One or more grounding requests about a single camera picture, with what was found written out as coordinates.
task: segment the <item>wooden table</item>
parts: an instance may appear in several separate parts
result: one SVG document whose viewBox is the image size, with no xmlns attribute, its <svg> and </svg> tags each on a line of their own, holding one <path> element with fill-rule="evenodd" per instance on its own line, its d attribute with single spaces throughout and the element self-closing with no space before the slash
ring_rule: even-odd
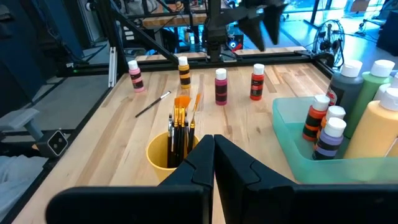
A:
<svg viewBox="0 0 398 224">
<path fill-rule="evenodd" d="M 298 49 L 301 47 L 268 52 Z M 195 116 L 195 134 L 199 138 L 205 134 L 222 134 L 268 167 L 294 180 L 272 128 L 272 101 L 324 93 L 329 79 L 309 63 L 268 65 L 265 72 L 263 99 L 251 101 L 252 67 L 228 68 L 226 106 L 215 104 L 215 68 L 192 70 L 190 91 L 180 89 L 178 71 L 143 73 L 146 91 L 138 94 L 133 91 L 129 75 L 123 76 L 14 223 L 45 223 L 44 211 L 49 200 L 70 187 L 157 185 L 159 181 L 146 159 L 145 148 L 153 137 L 167 131 L 168 114 L 174 98 L 180 94 L 190 94 L 195 99 L 198 92 L 202 93 Z M 134 118 L 167 90 L 172 92 L 170 96 Z M 213 223 L 224 223 L 217 186 L 213 206 Z"/>
</svg>

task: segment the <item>white bottle cap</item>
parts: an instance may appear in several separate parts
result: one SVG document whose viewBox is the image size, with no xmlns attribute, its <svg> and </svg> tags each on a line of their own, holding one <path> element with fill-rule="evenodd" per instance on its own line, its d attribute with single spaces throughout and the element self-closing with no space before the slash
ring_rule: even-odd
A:
<svg viewBox="0 0 398 224">
<path fill-rule="evenodd" d="M 315 95 L 312 107 L 317 111 L 325 111 L 328 109 L 330 99 L 326 95 Z"/>
<path fill-rule="evenodd" d="M 326 126 L 324 128 L 325 133 L 330 137 L 338 138 L 343 135 L 344 129 L 347 124 L 340 118 L 330 118 L 326 122 Z"/>
<path fill-rule="evenodd" d="M 381 100 L 381 98 L 383 97 L 384 93 L 386 92 L 386 89 L 390 88 L 390 86 L 391 86 L 390 83 L 386 83 L 386 84 L 383 84 L 383 85 L 379 86 L 379 89 L 376 92 L 376 94 L 374 95 L 373 100 Z"/>
<path fill-rule="evenodd" d="M 346 60 L 341 68 L 341 74 L 345 77 L 354 78 L 359 75 L 362 68 L 362 62 L 359 60 Z"/>
<path fill-rule="evenodd" d="M 225 68 L 219 68 L 216 70 L 216 79 L 217 80 L 226 79 L 226 69 Z"/>
<path fill-rule="evenodd" d="M 129 64 L 129 69 L 130 70 L 135 70 L 135 69 L 138 68 L 138 64 L 137 64 L 136 60 L 131 60 L 131 61 L 128 62 L 128 64 Z"/>
<path fill-rule="evenodd" d="M 344 108 L 340 106 L 329 106 L 328 112 L 326 113 L 326 120 L 329 120 L 329 118 L 343 119 L 345 115 L 346 111 Z"/>
<path fill-rule="evenodd" d="M 375 77 L 388 77 L 395 63 L 389 60 L 377 60 L 373 63 L 371 74 Z"/>
<path fill-rule="evenodd" d="M 392 79 L 391 88 L 398 88 L 398 72 Z"/>
<path fill-rule="evenodd" d="M 188 58 L 186 56 L 178 57 L 178 64 L 181 66 L 188 65 Z"/>
<path fill-rule="evenodd" d="M 380 100 L 380 106 L 387 110 L 398 111 L 398 88 L 388 88 Z"/>
<path fill-rule="evenodd" d="M 253 66 L 253 74 L 255 75 L 263 75 L 264 74 L 264 65 L 263 64 L 254 64 Z"/>
</svg>

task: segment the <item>acrylic paint bottle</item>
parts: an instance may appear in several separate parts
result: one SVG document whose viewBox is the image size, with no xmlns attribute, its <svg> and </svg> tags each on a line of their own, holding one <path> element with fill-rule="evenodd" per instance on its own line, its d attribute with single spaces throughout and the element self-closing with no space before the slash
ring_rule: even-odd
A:
<svg viewBox="0 0 398 224">
<path fill-rule="evenodd" d="M 377 90 L 376 95 L 374 95 L 373 100 L 381 100 L 381 97 L 383 96 L 384 92 L 388 88 L 398 88 L 398 72 L 396 73 L 396 75 L 392 79 L 392 83 L 391 84 L 390 83 L 383 84 L 383 85 L 381 85 L 379 87 L 379 89 Z"/>
<path fill-rule="evenodd" d="M 304 139 L 308 141 L 316 140 L 319 126 L 321 125 L 322 118 L 326 115 L 329 102 L 329 97 L 325 95 L 314 96 L 303 128 Z"/>
<path fill-rule="evenodd" d="M 343 142 L 343 132 L 347 126 L 340 118 L 330 118 L 317 142 L 317 148 L 312 154 L 314 160 L 334 159 L 338 148 Z"/>
<path fill-rule="evenodd" d="M 181 56 L 178 58 L 178 70 L 180 72 L 181 88 L 191 87 L 191 75 L 189 73 L 188 58 Z"/>
<path fill-rule="evenodd" d="M 261 100 L 264 86 L 264 65 L 255 64 L 251 75 L 250 99 Z"/>
<path fill-rule="evenodd" d="M 340 119 L 343 119 L 345 114 L 346 114 L 346 111 L 344 110 L 344 108 L 342 108 L 340 106 L 329 106 L 328 112 L 326 113 L 326 116 L 324 116 L 322 118 L 321 126 L 319 126 L 319 130 L 318 130 L 318 133 L 317 133 L 317 139 L 313 142 L 314 143 L 314 150 L 317 147 L 317 142 L 319 140 L 319 136 L 321 135 L 321 131 L 326 126 L 326 123 L 329 120 L 329 118 L 340 118 Z"/>
<path fill-rule="evenodd" d="M 144 82 L 142 81 L 141 71 L 138 67 L 136 60 L 131 60 L 128 62 L 129 65 L 129 74 L 132 82 L 132 86 L 134 87 L 134 91 L 136 93 L 142 92 L 145 90 Z"/>
<path fill-rule="evenodd" d="M 374 95 L 382 84 L 390 83 L 392 77 L 390 73 L 395 63 L 388 60 L 377 60 L 374 62 L 370 72 L 362 73 L 364 79 L 363 86 L 359 92 L 353 110 L 346 117 L 347 128 L 344 136 L 351 138 L 354 134 L 356 126 L 362 117 L 368 103 L 373 100 Z"/>
<path fill-rule="evenodd" d="M 228 96 L 225 68 L 219 68 L 216 70 L 215 85 L 216 85 L 216 104 L 225 105 Z"/>
<path fill-rule="evenodd" d="M 353 102 L 361 91 L 363 78 L 359 75 L 362 62 L 346 60 L 340 73 L 333 74 L 328 87 L 327 96 L 330 98 L 329 106 L 341 106 L 349 115 L 353 109 Z"/>
<path fill-rule="evenodd" d="M 398 136 L 398 89 L 388 88 L 366 107 L 344 154 L 345 159 L 384 157 Z"/>
</svg>

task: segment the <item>black paintbrush handle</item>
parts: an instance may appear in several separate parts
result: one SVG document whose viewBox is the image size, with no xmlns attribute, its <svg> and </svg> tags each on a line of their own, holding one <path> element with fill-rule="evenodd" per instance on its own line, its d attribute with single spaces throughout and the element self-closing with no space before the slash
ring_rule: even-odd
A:
<svg viewBox="0 0 398 224">
<path fill-rule="evenodd" d="M 167 136 L 167 168 L 172 168 L 172 136 Z"/>
<path fill-rule="evenodd" d="M 145 111 L 149 110 L 149 108 L 153 107 L 157 102 L 159 102 L 162 98 L 159 97 L 158 99 L 156 99 L 153 103 L 151 103 L 149 106 L 147 106 L 145 109 L 143 109 L 140 113 L 138 113 L 136 115 L 136 118 L 138 118 L 138 116 L 140 116 L 141 114 L 143 114 Z"/>
<path fill-rule="evenodd" d="M 178 141 L 180 137 L 180 132 L 179 132 L 179 128 L 176 127 L 174 128 L 174 145 L 173 145 L 173 151 L 174 151 L 174 167 L 178 166 L 178 162 L 180 160 L 180 156 L 179 156 L 179 151 L 178 151 L 178 145 L 180 144 L 180 142 Z"/>
<path fill-rule="evenodd" d="M 190 130 L 189 130 L 189 138 L 188 138 L 187 154 L 189 154 L 192 151 L 193 140 L 195 138 L 194 135 L 195 135 L 195 128 L 190 128 Z"/>
<path fill-rule="evenodd" d="M 179 160 L 179 165 L 182 163 L 182 161 L 184 161 L 184 138 L 185 138 L 185 128 L 180 127 L 180 137 L 179 137 L 179 141 L 180 144 L 178 145 L 179 148 L 179 154 L 180 154 L 180 160 Z"/>
</svg>

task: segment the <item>teal plastic bin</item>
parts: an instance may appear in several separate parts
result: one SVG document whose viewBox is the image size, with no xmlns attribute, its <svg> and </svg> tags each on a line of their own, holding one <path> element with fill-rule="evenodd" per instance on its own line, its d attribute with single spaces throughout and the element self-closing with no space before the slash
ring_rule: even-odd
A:
<svg viewBox="0 0 398 224">
<path fill-rule="evenodd" d="M 303 184 L 397 183 L 398 157 L 342 159 L 345 139 L 335 159 L 314 161 L 313 143 L 302 137 L 313 97 L 274 100 L 273 127 L 297 181 Z"/>
</svg>

